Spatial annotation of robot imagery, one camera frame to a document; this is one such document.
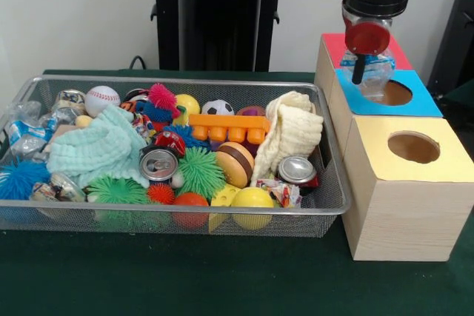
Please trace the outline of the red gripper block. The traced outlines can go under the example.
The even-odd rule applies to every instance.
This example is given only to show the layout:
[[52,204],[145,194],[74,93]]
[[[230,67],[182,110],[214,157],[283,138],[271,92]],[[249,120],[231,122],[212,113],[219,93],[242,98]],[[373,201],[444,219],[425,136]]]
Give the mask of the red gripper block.
[[352,82],[359,85],[365,70],[365,55],[378,55],[384,52],[390,43],[390,31],[382,24],[363,21],[346,24],[345,44],[349,51],[356,54]]

